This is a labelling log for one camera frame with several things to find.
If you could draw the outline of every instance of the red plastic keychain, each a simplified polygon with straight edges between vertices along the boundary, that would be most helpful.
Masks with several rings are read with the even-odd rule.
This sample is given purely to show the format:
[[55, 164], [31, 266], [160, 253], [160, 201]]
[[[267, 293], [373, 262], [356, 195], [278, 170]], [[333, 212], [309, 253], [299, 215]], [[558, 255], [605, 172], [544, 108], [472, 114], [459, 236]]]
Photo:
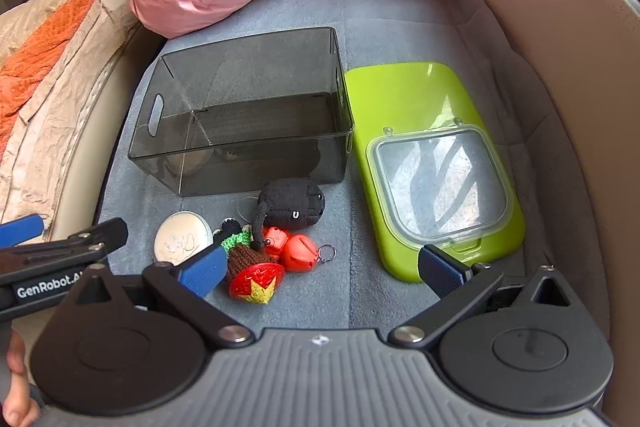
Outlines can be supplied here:
[[[322, 257], [322, 248], [330, 248], [330, 257]], [[317, 263], [327, 263], [335, 257], [335, 248], [322, 245], [318, 248], [314, 242], [301, 233], [292, 235], [280, 254], [280, 264], [289, 272], [307, 272]]]
[[264, 228], [262, 233], [264, 234], [265, 241], [264, 250], [275, 260], [278, 260], [282, 249], [289, 239], [289, 232], [281, 230], [278, 227], [269, 227], [268, 229]]
[[[289, 272], [308, 272], [316, 263], [327, 263], [335, 257], [335, 248], [322, 245], [318, 248], [314, 242], [301, 233], [289, 236], [286, 230], [278, 227], [263, 229], [266, 246], [265, 251], [282, 264]], [[330, 248], [330, 257], [322, 257], [322, 248]]]

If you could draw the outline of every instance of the metal screw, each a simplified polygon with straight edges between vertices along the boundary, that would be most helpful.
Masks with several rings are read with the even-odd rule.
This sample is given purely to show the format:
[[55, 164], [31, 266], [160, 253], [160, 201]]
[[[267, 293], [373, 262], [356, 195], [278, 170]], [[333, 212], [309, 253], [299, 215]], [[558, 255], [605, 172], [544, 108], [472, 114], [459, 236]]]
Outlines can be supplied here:
[[474, 265], [471, 267], [471, 269], [476, 274], [480, 273], [482, 270], [488, 270], [489, 268], [491, 268], [491, 265], [489, 263], [474, 263]]
[[239, 343], [247, 340], [251, 336], [251, 331], [240, 325], [225, 326], [220, 328], [218, 335], [224, 341]]
[[400, 326], [394, 330], [397, 341], [405, 344], [415, 344], [424, 339], [425, 333], [418, 326]]

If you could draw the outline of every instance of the beige curved wall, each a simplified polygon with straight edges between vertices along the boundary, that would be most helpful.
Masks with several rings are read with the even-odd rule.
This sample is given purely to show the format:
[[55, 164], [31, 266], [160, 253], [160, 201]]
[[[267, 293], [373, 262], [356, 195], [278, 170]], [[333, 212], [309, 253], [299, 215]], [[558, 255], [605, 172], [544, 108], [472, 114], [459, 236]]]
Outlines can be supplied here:
[[605, 411], [637, 425], [640, 10], [633, 0], [485, 1], [546, 84], [582, 165], [610, 294], [615, 369]]

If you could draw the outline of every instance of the orange towel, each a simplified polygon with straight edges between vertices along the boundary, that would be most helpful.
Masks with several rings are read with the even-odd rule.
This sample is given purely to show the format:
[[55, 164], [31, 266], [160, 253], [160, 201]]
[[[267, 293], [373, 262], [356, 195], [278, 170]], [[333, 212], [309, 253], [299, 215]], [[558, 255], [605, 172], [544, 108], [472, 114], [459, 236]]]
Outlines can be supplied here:
[[20, 108], [62, 56], [94, 0], [68, 0], [53, 12], [0, 70], [0, 160]]

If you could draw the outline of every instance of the finger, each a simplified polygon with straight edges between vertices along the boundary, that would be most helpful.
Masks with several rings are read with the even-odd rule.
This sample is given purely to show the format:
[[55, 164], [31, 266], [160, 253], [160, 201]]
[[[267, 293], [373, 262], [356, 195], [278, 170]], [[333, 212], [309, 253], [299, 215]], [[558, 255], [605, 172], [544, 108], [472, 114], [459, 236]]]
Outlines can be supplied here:
[[30, 406], [31, 395], [28, 378], [18, 373], [12, 373], [9, 394], [2, 403], [2, 416], [11, 427], [18, 427], [29, 412]]
[[29, 412], [22, 420], [22, 423], [20, 423], [20, 427], [30, 427], [30, 425], [38, 419], [38, 416], [40, 416], [40, 407], [35, 400], [31, 400]]
[[6, 350], [6, 365], [12, 373], [22, 375], [24, 373], [24, 353], [26, 346], [22, 337], [13, 330], [9, 347]]

